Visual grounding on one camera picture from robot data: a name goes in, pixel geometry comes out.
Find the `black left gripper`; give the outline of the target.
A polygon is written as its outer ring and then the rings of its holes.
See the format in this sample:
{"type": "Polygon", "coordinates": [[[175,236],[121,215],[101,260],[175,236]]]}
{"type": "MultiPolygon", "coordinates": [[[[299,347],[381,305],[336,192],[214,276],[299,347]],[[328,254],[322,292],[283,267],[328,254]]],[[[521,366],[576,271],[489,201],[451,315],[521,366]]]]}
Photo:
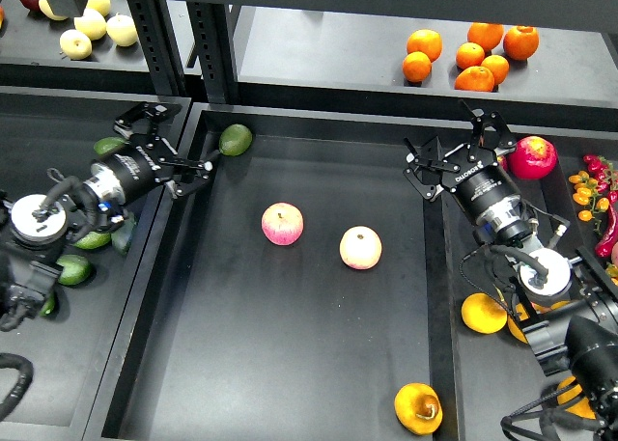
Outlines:
{"type": "Polygon", "coordinates": [[[198,160],[182,157],[158,132],[181,109],[176,103],[140,102],[115,119],[113,130],[128,144],[91,166],[89,187],[100,201],[126,206],[159,186],[178,199],[210,183],[220,150],[198,160]]]}

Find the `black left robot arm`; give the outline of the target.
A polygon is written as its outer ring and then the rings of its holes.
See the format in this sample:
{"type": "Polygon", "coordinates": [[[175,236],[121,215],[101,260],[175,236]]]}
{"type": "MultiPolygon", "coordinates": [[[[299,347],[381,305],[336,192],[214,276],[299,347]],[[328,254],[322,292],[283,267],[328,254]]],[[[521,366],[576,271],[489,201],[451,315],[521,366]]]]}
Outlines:
{"type": "Polygon", "coordinates": [[[127,206],[159,186],[181,198],[209,183],[220,152],[183,157],[158,131],[181,110],[175,103],[138,103],[115,120],[122,142],[93,161],[88,179],[50,169],[55,183],[46,193],[1,199],[2,331],[54,306],[67,245],[118,231],[128,223],[127,206]]]}

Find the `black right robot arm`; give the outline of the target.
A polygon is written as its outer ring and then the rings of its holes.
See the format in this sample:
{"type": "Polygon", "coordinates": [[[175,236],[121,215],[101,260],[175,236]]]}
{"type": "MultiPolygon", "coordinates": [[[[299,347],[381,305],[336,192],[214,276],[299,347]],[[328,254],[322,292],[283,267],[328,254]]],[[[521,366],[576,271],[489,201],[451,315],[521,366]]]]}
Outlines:
{"type": "Polygon", "coordinates": [[[538,234],[542,211],[527,201],[501,159],[517,148],[496,112],[468,112],[467,140],[445,150],[433,138],[410,146],[404,174],[432,202],[453,197],[472,225],[490,302],[510,317],[546,375],[571,381],[501,420],[511,440],[555,440],[559,429],[617,436],[617,288],[596,256],[557,244],[570,223],[552,214],[552,235],[538,234]]]}

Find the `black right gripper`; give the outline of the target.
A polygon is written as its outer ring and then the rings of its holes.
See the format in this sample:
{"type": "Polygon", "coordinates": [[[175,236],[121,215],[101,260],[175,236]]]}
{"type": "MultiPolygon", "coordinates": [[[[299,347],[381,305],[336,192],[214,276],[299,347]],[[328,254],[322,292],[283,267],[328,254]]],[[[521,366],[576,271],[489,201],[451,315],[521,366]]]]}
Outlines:
{"type": "Polygon", "coordinates": [[[515,224],[520,191],[497,160],[516,149],[515,135],[498,112],[473,110],[463,99],[458,105],[472,124],[468,144],[441,153],[437,137],[419,147],[406,137],[404,175],[426,201],[450,194],[472,224],[515,224]]]}

